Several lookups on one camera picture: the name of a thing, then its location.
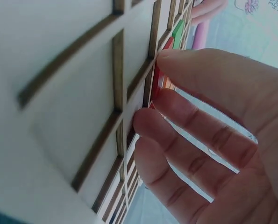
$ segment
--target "wooden slat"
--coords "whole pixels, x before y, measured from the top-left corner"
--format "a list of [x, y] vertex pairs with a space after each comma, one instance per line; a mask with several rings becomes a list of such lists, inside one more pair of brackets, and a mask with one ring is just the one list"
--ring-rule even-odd
[[118, 217], [117, 217], [117, 219], [116, 219], [115, 224], [118, 224], [118, 223], [120, 222], [120, 220], [121, 220], [121, 218], [122, 218], [122, 215], [124, 214], [124, 212], [126, 212], [126, 210], [127, 210], [127, 208], [126, 208], [126, 203], [124, 203], [123, 206], [122, 206], [122, 209], [121, 209], [120, 212], [119, 212], [119, 215], [118, 215]]
[[133, 182], [133, 180], [135, 178], [136, 173], [137, 173], [137, 169], [134, 168], [133, 172], [131, 173], [131, 175], [128, 178], [128, 187], [131, 186], [131, 184], [132, 184], [132, 182]]
[[[188, 8], [189, 5], [186, 5], [184, 8], [184, 11]], [[157, 46], [157, 52], [161, 51], [163, 49], [163, 47], [165, 46], [165, 44], [167, 43], [167, 41], [169, 40], [169, 38], [172, 35], [173, 30], [175, 29], [175, 27], [177, 26], [178, 22], [180, 21], [181, 16], [179, 16], [177, 18], [177, 20], [175, 20], [175, 24], [172, 26], [171, 30], [166, 30], [166, 32], [163, 34], [163, 36], [161, 37], [161, 39], [159, 40], [159, 44]]]
[[192, 10], [192, 2], [191, 2], [191, 4], [189, 4], [188, 10], [187, 10], [186, 19], [185, 19], [186, 24], [188, 24], [189, 20], [191, 19], [191, 10]]
[[115, 204], [115, 202], [116, 202], [116, 200], [117, 200], [119, 194], [120, 194], [121, 191], [122, 191], [123, 184], [124, 184], [123, 181], [120, 181], [120, 182], [119, 182], [119, 184], [118, 184], [118, 186], [117, 186], [117, 188], [116, 188], [116, 190], [115, 190], [115, 192], [114, 192], [114, 194], [113, 194], [113, 197], [112, 197], [112, 199], [111, 199], [111, 201], [110, 201], [110, 203], [109, 203], [109, 205], [108, 205], [108, 207], [107, 207], [107, 210], [106, 210], [105, 214], [104, 214], [103, 217], [102, 217], [102, 220], [103, 220], [104, 222], [106, 222], [107, 219], [109, 218], [109, 215], [111, 214], [111, 211], [113, 210], [113, 206], [114, 206], [114, 204]]
[[117, 141], [117, 151], [118, 155], [121, 157], [124, 157], [124, 147], [125, 147], [125, 132], [123, 130], [123, 121], [119, 124], [117, 130], [116, 130], [116, 141]]
[[117, 176], [122, 164], [123, 164], [123, 158], [118, 156], [110, 170], [110, 173], [107, 175], [107, 178], [106, 178], [104, 184], [102, 185], [102, 188], [92, 206], [92, 210], [95, 213], [99, 212], [101, 205], [106, 198], [107, 192], [109, 191], [110, 186], [111, 186], [114, 178]]
[[123, 14], [125, 9], [124, 0], [113, 0], [113, 14]]
[[157, 31], [159, 25], [159, 15], [161, 12], [162, 0], [157, 0], [153, 4], [153, 14], [152, 14], [152, 23], [150, 31], [150, 41], [148, 49], [148, 58], [153, 59], [157, 51]]
[[92, 165], [94, 164], [97, 156], [99, 155], [102, 147], [105, 145], [108, 137], [115, 131], [120, 123], [121, 113], [113, 112], [107, 120], [105, 126], [101, 130], [93, 146], [89, 150], [86, 158], [80, 166], [77, 174], [75, 175], [71, 185], [78, 192], [85, 181]]
[[126, 212], [127, 212], [127, 210], [125, 209], [125, 211], [124, 211], [124, 213], [123, 213], [123, 215], [122, 215], [122, 217], [120, 219], [120, 222], [118, 224], [122, 224], [124, 222], [124, 219], [126, 217]]
[[137, 173], [135, 175], [135, 181], [133, 182], [133, 185], [130, 188], [130, 191], [128, 192], [128, 198], [130, 198], [131, 194], [134, 192], [136, 185], [138, 185], [138, 181], [139, 181], [139, 174]]
[[180, 18], [181, 18], [181, 14], [177, 14], [177, 16], [175, 17], [175, 20], [174, 20], [174, 25], [178, 24], [178, 21], [180, 20]]
[[179, 9], [178, 9], [178, 14], [182, 14], [184, 11], [184, 6], [185, 6], [185, 0], [180, 0], [179, 4]]
[[36, 77], [31, 80], [26, 88], [18, 95], [18, 101], [21, 108], [24, 108], [34, 95], [43, 87], [43, 85], [55, 74], [55, 72], [68, 61], [75, 53], [77, 53], [87, 42], [94, 38], [101, 30], [113, 23], [119, 16], [110, 15], [103, 19], [93, 28], [85, 32], [68, 48], [61, 52], [48, 66], [46, 66]]
[[128, 151], [129, 146], [131, 145], [132, 141], [134, 140], [135, 137], [135, 130], [132, 127], [126, 137], [126, 151]]
[[31, 128], [39, 114], [44, 110], [50, 99], [59, 94], [61, 87], [75, 75], [71, 66], [79, 59], [79, 53], [95, 52], [111, 41], [127, 24], [150, 5], [150, 0], [143, 0], [136, 7], [122, 15], [110, 15], [67, 47], [52, 60], [17, 96], [23, 108], [20, 114], [22, 125]]
[[113, 219], [113, 216], [111, 217], [111, 219], [113, 219], [112, 223], [116, 223], [122, 208], [125, 207], [125, 202], [125, 195], [122, 195], [113, 213], [113, 216], [115, 216], [115, 218]]
[[150, 104], [153, 75], [154, 75], [154, 66], [149, 71], [148, 76], [146, 77], [145, 80], [143, 107], [148, 107]]
[[175, 7], [176, 7], [176, 0], [171, 0], [167, 30], [172, 30], [173, 28]]
[[140, 178], [137, 178], [137, 183], [135, 184], [135, 188], [133, 190], [133, 192], [131, 193], [130, 197], [129, 197], [129, 205], [131, 205], [131, 203], [133, 202], [133, 199], [134, 199], [134, 196], [135, 196], [135, 193], [137, 192], [138, 190], [138, 182], [139, 182]]
[[154, 59], [147, 59], [144, 64], [141, 66], [140, 70], [136, 74], [135, 78], [131, 82], [128, 87], [128, 98], [127, 101], [131, 101], [132, 97], [138, 92], [139, 88], [141, 87], [142, 82], [148, 75], [149, 70], [152, 68], [155, 60]]
[[132, 154], [132, 156], [130, 157], [129, 161], [128, 161], [128, 166], [127, 166], [127, 173], [129, 173], [131, 165], [133, 164], [133, 162], [135, 161], [135, 155]]
[[116, 110], [123, 111], [126, 105], [126, 89], [123, 81], [123, 30], [112, 40], [113, 49], [113, 81], [114, 106]]

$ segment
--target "white panel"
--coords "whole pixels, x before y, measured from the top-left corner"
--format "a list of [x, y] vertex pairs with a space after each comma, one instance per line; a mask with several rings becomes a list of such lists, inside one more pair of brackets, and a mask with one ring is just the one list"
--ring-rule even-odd
[[0, 64], [15, 93], [112, 13], [112, 0], [0, 0]]
[[100, 208], [99, 214], [100, 214], [101, 218], [105, 214], [105, 212], [107, 210], [107, 207], [110, 204], [110, 201], [112, 200], [113, 194], [115, 193], [115, 191], [116, 191], [116, 189], [118, 187], [119, 182], [120, 182], [120, 173], [118, 173], [118, 175], [113, 180], [113, 182], [112, 182], [112, 184], [110, 186], [110, 189], [109, 189], [109, 191], [107, 193], [107, 196], [105, 198], [105, 201], [104, 201], [104, 203], [102, 204], [102, 206]]
[[174, 17], [177, 16], [178, 11], [179, 11], [179, 5], [180, 5], [180, 0], [176, 0], [176, 6], [175, 6], [175, 13], [174, 13]]
[[128, 151], [127, 151], [127, 154], [126, 154], [127, 163], [128, 163], [128, 161], [130, 160], [131, 156], [134, 153], [135, 143], [138, 141], [139, 137], [140, 136], [138, 134], [135, 134], [134, 139], [133, 139], [133, 141], [131, 142], [131, 144], [130, 144], [130, 146], [128, 148]]
[[46, 154], [69, 182], [114, 109], [111, 43], [73, 72], [35, 125]]
[[116, 135], [113, 134], [101, 150], [79, 191], [82, 199], [90, 208], [93, 206], [117, 155]]
[[148, 56], [153, 4], [124, 29], [124, 80], [128, 87]]
[[87, 224], [88, 220], [102, 224], [20, 125], [15, 100], [2, 75], [0, 212], [30, 224]]
[[136, 93], [135, 97], [133, 98], [132, 101], [129, 102], [129, 105], [127, 107], [125, 117], [124, 117], [124, 125], [125, 125], [125, 130], [127, 131], [127, 134], [129, 133], [131, 127], [132, 127], [132, 122], [133, 122], [133, 116], [137, 110], [142, 108], [143, 105], [143, 97], [144, 97], [144, 87], [145, 87], [145, 82], [142, 83], [140, 86], [138, 92]]
[[157, 39], [159, 40], [167, 30], [171, 0], [162, 0], [161, 13], [159, 16], [159, 24], [157, 31]]

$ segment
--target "red block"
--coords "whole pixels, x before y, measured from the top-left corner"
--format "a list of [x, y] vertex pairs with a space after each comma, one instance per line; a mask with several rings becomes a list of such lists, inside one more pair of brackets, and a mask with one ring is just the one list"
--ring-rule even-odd
[[[174, 38], [170, 37], [163, 49], [172, 49]], [[151, 89], [151, 100], [156, 99], [158, 92], [163, 87], [164, 73], [158, 68], [157, 63], [154, 69], [152, 89]]]

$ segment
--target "compartment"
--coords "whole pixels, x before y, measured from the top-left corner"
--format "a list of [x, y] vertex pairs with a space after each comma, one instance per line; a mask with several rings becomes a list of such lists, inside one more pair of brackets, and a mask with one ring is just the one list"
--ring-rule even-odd
[[122, 186], [123, 186], [123, 181], [121, 180], [120, 173], [118, 172], [117, 176], [114, 178], [111, 186], [109, 187], [105, 199], [100, 207], [98, 214], [101, 218], [104, 217], [108, 207], [110, 207], [110, 210], [112, 209], [114, 201], [117, 199], [117, 196], [120, 193]]
[[122, 190], [124, 189], [123, 182], [120, 182], [118, 185], [113, 198], [111, 199], [111, 202], [102, 218], [102, 220], [108, 224], [111, 220], [113, 221], [115, 216], [117, 215], [118, 209], [121, 207], [123, 200], [125, 199], [125, 195], [122, 193]]
[[[94, 161], [93, 166], [79, 190], [80, 197], [85, 201], [88, 207], [93, 207], [108, 174], [112, 170], [117, 155], [116, 136], [112, 134], [106, 141], [97, 159]], [[116, 177], [114, 181], [119, 183], [119, 179], [120, 176]]]
[[126, 207], [126, 201], [124, 195], [121, 196], [119, 203], [117, 204], [117, 207], [109, 221], [109, 224], [117, 224], [119, 221], [119, 216], [121, 217], [124, 209]]
[[168, 27], [171, 0], [162, 0], [161, 12], [159, 15], [159, 24], [157, 30], [157, 40], [159, 40]]
[[135, 192], [135, 190], [136, 190], [136, 188], [137, 188], [137, 186], [138, 186], [138, 181], [139, 181], [139, 174], [137, 173], [137, 174], [135, 175], [135, 181], [133, 182], [133, 184], [131, 185], [131, 187], [128, 188], [128, 197], [129, 197], [129, 198], [130, 198], [130, 196], [131, 196], [132, 194], [134, 194], [134, 192]]
[[135, 134], [135, 137], [133, 138], [133, 140], [128, 148], [127, 154], [126, 154], [127, 163], [130, 162], [131, 158], [132, 158], [132, 161], [134, 160], [135, 143], [138, 141], [139, 138], [140, 138], [140, 136], [138, 134]]
[[0, 4], [0, 64], [14, 94], [112, 8], [111, 0]]
[[125, 117], [124, 117], [124, 128], [127, 133], [128, 141], [132, 140], [134, 137], [134, 134], [129, 135], [129, 132], [132, 130], [133, 127], [133, 116], [137, 110], [142, 108], [143, 106], [143, 97], [144, 97], [144, 86], [145, 82], [142, 82], [141, 86], [139, 87], [138, 92], [132, 99], [132, 101], [129, 102], [128, 108], [125, 111]]
[[45, 153], [68, 182], [114, 110], [111, 42], [82, 60], [34, 125]]
[[124, 83], [129, 87], [148, 57], [153, 1], [124, 29]]

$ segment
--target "wooden grid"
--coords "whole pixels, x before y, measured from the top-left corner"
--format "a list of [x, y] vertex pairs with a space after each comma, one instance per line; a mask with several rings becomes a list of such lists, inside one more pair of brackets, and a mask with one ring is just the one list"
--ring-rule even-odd
[[60, 77], [58, 74], [59, 70], [84, 46], [91, 47], [92, 51], [94, 51], [112, 39], [114, 110], [107, 119], [93, 146], [89, 149], [89, 153], [84, 158], [82, 165], [71, 183], [72, 187], [79, 192], [87, 174], [92, 168], [101, 149], [104, 147], [106, 140], [111, 134], [115, 134], [118, 156], [92, 207], [92, 210], [97, 214], [100, 212], [100, 208], [105, 204], [105, 198], [111, 187], [111, 183], [119, 174], [120, 182], [115, 189], [113, 197], [106, 205], [107, 209], [105, 213], [101, 214], [105, 222], [108, 222], [112, 215], [117, 215], [114, 214], [115, 212], [119, 213], [115, 218], [115, 222], [123, 222], [140, 180], [136, 168], [131, 169], [131, 166], [134, 164], [134, 157], [131, 156], [129, 163], [127, 163], [126, 159], [128, 147], [132, 143], [135, 133], [133, 129], [130, 133], [127, 133], [125, 130], [125, 111], [142, 83], [145, 83], [143, 107], [150, 105], [150, 93], [156, 55], [163, 49], [180, 19], [184, 19], [185, 21], [181, 38], [181, 48], [185, 48], [191, 22], [190, 11], [192, 8], [192, 0], [181, 0], [177, 15], [174, 14], [176, 0], [171, 0], [167, 30], [160, 38], [157, 38], [162, 1], [154, 1], [148, 55], [131, 84], [126, 87], [123, 81], [124, 27], [129, 20], [135, 19], [136, 15], [148, 4], [150, 4], [150, 0], [114, 0], [113, 13], [111, 15], [85, 32], [61, 52], [17, 96], [23, 115], [27, 117], [27, 125], [31, 126], [38, 112], [46, 105], [50, 96], [56, 95], [59, 86], [64, 84], [65, 78]]

